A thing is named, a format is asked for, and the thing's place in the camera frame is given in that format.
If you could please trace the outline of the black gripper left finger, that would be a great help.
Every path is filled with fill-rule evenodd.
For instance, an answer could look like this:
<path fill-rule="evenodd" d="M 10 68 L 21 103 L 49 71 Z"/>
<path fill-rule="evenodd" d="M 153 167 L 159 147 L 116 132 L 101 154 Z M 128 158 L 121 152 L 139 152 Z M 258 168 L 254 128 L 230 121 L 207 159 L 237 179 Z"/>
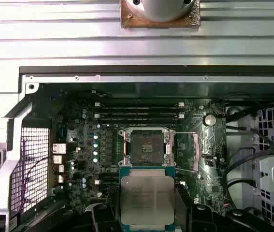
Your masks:
<path fill-rule="evenodd" d="M 79 214 L 64 208 L 46 216 L 27 232 L 120 232 L 119 221 L 115 218 L 110 205 L 99 203 L 91 210 Z"/>

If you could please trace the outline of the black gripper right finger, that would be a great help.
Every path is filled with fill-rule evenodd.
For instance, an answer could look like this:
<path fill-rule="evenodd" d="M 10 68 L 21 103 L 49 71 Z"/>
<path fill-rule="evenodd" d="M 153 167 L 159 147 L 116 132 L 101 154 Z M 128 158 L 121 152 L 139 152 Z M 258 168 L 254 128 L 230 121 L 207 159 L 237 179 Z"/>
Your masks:
<path fill-rule="evenodd" d="M 183 232 L 274 232 L 270 223 L 241 209 L 225 216 L 204 204 L 195 204 L 183 185 L 175 186 L 175 216 Z"/>

